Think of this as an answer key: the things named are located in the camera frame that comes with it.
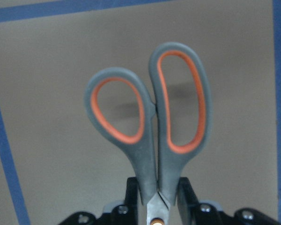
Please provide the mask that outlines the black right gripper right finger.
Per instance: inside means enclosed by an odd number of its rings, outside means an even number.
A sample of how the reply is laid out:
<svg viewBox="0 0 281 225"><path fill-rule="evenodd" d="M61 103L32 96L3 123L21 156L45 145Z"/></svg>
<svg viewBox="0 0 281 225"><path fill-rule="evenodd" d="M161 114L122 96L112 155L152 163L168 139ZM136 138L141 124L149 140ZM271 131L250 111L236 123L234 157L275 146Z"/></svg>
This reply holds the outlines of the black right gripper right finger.
<svg viewBox="0 0 281 225"><path fill-rule="evenodd" d="M194 210L199 200L187 177L181 177L177 189L177 206L183 225L194 224Z"/></svg>

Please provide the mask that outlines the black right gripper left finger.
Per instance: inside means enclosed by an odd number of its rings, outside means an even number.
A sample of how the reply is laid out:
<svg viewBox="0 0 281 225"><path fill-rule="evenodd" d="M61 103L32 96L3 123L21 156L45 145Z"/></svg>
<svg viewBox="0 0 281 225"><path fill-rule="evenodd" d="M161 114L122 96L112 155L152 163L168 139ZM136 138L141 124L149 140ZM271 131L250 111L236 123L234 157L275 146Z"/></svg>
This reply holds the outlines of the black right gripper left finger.
<svg viewBox="0 0 281 225"><path fill-rule="evenodd" d="M126 181L126 195L124 204L129 209L138 210L139 184L136 177L129 177Z"/></svg>

